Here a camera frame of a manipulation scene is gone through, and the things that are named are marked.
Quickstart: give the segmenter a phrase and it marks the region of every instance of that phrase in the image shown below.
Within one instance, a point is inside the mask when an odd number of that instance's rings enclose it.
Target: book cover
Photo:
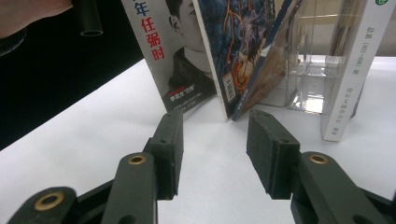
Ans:
[[[191,0],[121,2],[167,111],[217,94]]]
[[[233,112],[232,120],[257,104],[276,86],[287,73],[288,33],[290,22],[301,8],[304,0],[285,0],[276,16],[276,21],[267,38],[267,48],[258,60],[244,94]]]
[[[326,56],[321,132],[341,141],[396,1],[345,0]]]
[[[218,97],[229,119],[275,20],[274,0],[193,0]]]

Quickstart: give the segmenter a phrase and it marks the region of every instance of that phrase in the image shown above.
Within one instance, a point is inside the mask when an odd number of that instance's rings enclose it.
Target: barcode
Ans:
[[[235,88],[233,87],[233,77],[231,73],[225,75],[223,77],[225,94],[227,95],[227,101],[230,103],[231,100],[235,97]]]

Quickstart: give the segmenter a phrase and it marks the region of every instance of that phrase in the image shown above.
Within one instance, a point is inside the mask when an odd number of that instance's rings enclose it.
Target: screw hole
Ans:
[[[144,156],[134,156],[128,160],[128,162],[132,165],[138,165],[146,161],[146,157]]]
[[[35,202],[35,210],[45,211],[49,210],[64,200],[64,194],[61,191],[49,193]]]
[[[314,163],[317,164],[326,164],[329,162],[326,157],[320,156],[320,155],[311,155],[309,156],[309,160],[311,160]]]

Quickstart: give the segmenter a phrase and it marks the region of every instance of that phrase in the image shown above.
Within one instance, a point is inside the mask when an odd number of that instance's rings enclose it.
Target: black tube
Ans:
[[[95,0],[72,0],[76,11],[80,34],[95,36],[103,33]]]

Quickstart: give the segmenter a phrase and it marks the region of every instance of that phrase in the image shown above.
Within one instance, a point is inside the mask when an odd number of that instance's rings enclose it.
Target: white book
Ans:
[[[395,4],[394,0],[344,0],[326,56],[324,140],[341,141]]]

